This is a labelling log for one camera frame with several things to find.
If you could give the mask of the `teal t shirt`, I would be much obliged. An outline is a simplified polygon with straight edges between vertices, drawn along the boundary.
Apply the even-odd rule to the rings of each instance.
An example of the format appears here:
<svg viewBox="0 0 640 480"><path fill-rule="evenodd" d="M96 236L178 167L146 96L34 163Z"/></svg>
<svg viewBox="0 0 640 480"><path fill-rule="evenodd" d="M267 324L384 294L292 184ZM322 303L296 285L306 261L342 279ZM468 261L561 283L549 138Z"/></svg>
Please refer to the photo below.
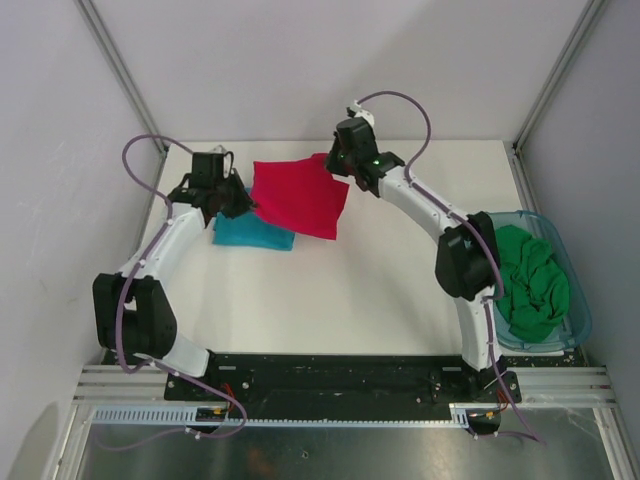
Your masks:
<svg viewBox="0 0 640 480"><path fill-rule="evenodd" d="M234 219L218 215L212 230L212 243L219 246L291 251L295 240L294 232L269 224L252 212Z"/></svg>

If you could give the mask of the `red t shirt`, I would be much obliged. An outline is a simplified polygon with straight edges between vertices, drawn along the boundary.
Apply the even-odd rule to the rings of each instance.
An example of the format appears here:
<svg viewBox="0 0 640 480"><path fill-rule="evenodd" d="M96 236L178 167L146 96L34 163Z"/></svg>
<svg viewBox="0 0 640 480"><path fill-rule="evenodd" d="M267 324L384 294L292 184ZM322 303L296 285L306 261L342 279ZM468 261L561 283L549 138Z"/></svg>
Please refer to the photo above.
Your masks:
<svg viewBox="0 0 640 480"><path fill-rule="evenodd" d="M349 193L325 169L324 153L296 161L253 163L250 196L263 221L294 233L335 240Z"/></svg>

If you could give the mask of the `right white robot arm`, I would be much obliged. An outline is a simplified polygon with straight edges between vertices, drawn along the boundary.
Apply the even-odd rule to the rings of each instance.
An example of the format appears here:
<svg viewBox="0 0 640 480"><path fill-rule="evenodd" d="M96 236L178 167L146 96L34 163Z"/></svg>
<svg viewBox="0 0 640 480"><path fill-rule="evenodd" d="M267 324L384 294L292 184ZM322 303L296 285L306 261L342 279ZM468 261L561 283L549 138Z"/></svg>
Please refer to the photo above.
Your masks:
<svg viewBox="0 0 640 480"><path fill-rule="evenodd" d="M463 393L484 401L497 389L489 369L500 356L493 304L502 292L495 230L485 212L469 215L417 179L392 152L378 149L362 117L341 121L325 161L329 172L355 179L358 187L400 209L436 243L435 276L453 298L462 335Z"/></svg>

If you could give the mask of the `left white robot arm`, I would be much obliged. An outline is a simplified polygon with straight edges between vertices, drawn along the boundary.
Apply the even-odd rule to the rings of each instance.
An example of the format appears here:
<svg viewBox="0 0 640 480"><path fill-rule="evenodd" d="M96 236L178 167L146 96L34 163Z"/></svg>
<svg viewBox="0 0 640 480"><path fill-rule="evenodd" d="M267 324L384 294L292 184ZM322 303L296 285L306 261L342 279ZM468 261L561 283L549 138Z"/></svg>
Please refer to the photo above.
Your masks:
<svg viewBox="0 0 640 480"><path fill-rule="evenodd" d="M214 218L237 218L255 203L234 167L234 154L221 145L194 153L191 170L161 200L164 218L149 243L118 272L101 273L93 282L98 342L187 375L187 389L207 400L219 392L221 376L208 367L209 351L180 333L165 287Z"/></svg>

